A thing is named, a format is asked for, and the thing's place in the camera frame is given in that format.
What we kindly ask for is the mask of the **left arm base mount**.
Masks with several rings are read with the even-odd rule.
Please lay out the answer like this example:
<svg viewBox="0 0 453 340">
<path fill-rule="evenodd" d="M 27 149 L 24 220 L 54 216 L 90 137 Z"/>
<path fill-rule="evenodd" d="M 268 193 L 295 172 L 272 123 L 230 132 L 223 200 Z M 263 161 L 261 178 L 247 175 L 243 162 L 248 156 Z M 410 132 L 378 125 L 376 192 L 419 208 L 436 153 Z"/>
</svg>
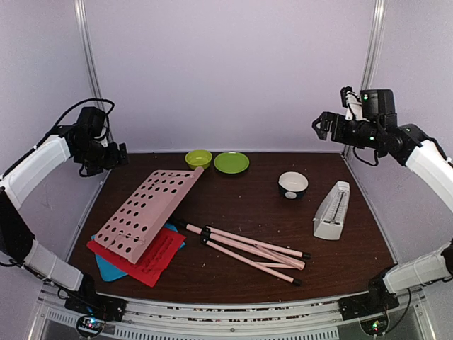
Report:
<svg viewBox="0 0 453 340">
<path fill-rule="evenodd" d="M 66 309 L 78 312 L 81 316 L 75 328 L 83 339 L 99 336 L 109 322 L 121 322 L 127 302 L 116 297 L 100 295 L 98 304 L 88 304 L 75 297 L 68 297 L 64 303 Z"/>
</svg>

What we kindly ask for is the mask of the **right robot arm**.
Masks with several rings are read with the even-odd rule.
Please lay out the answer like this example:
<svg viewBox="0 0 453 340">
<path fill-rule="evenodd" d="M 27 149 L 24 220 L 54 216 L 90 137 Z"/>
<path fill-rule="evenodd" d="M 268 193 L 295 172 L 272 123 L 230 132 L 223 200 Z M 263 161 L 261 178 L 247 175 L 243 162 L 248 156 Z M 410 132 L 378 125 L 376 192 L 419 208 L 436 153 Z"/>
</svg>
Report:
<svg viewBox="0 0 453 340">
<path fill-rule="evenodd" d="M 452 161 L 436 139 L 417 125 L 398 126 L 396 114 L 376 114 L 363 120 L 347 120 L 344 115 L 325 111 L 312 128 L 321 140 L 331 134 L 334 142 L 374 150 L 376 159 L 391 155 L 401 166 L 423 180 L 452 209 Z M 363 297 L 368 312 L 378 312 L 396 293 L 417 285 L 452 279 L 452 242 L 417 259 L 382 271 L 369 282 Z"/>
</svg>

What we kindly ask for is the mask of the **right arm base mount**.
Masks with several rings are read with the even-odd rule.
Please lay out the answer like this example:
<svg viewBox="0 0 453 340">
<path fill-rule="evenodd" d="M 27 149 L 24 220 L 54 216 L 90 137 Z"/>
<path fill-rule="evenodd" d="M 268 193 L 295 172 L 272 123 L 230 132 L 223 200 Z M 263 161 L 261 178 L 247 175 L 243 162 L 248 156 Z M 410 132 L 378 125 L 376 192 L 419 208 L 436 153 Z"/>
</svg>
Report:
<svg viewBox="0 0 453 340">
<path fill-rule="evenodd" d="M 383 336 L 390 330 L 389 311 L 399 307 L 394 295 L 376 300 L 369 293 L 339 299 L 338 306 L 343 321 L 356 319 L 368 336 Z"/>
</svg>

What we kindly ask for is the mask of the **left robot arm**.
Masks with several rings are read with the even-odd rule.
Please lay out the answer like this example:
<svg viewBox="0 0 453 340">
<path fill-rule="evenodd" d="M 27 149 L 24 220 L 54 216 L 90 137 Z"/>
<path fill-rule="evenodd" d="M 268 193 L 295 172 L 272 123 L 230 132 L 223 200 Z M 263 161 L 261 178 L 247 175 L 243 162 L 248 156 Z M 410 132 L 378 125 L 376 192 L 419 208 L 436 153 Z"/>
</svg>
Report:
<svg viewBox="0 0 453 340">
<path fill-rule="evenodd" d="M 124 143 L 108 141 L 108 129 L 98 126 L 54 126 L 27 154 L 1 175 L 1 253 L 6 267 L 18 267 L 66 291 L 86 314 L 102 307 L 93 278 L 68 264 L 33 233 L 20 209 L 28 196 L 61 164 L 81 164 L 79 176 L 89 178 L 129 162 Z"/>
</svg>

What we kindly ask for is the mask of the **pink music stand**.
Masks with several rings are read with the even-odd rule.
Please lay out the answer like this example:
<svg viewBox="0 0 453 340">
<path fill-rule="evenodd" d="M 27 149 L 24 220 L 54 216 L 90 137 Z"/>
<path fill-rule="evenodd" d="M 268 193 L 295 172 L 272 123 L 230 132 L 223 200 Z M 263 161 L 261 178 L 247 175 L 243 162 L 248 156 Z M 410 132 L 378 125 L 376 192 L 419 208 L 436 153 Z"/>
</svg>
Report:
<svg viewBox="0 0 453 340">
<path fill-rule="evenodd" d="M 206 225 L 198 227 L 174 217 L 173 212 L 203 174 L 191 171 L 152 172 L 99 229 L 87 247 L 129 276 L 152 287 L 150 265 L 165 251 L 176 251 L 184 237 L 165 228 L 172 224 L 199 236 L 202 244 L 280 280 L 300 286 L 302 282 L 283 274 L 283 269 L 301 271 L 310 254 Z"/>
</svg>

